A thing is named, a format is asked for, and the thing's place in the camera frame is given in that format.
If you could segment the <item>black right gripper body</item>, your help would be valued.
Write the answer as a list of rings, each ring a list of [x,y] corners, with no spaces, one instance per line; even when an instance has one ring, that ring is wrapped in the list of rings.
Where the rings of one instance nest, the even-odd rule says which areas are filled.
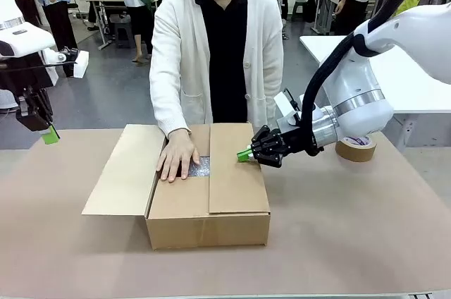
[[[314,156],[314,134],[312,125],[294,127],[285,132],[280,132],[283,140],[283,157],[298,152],[306,152],[310,157]]]

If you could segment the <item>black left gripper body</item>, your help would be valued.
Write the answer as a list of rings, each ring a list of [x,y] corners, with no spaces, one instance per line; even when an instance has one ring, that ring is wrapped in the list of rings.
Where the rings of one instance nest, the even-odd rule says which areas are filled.
[[[16,102],[29,87],[37,91],[53,86],[39,54],[9,58],[1,64],[5,65],[1,68],[1,89],[10,91]]]

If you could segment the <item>person's right hand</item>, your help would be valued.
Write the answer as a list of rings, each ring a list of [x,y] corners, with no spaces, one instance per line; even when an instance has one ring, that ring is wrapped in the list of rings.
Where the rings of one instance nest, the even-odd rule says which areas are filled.
[[[180,170],[180,177],[185,180],[188,177],[191,161],[196,165],[200,163],[197,148],[187,129],[177,129],[168,134],[168,143],[161,152],[156,170],[163,181],[172,183],[178,170]]]

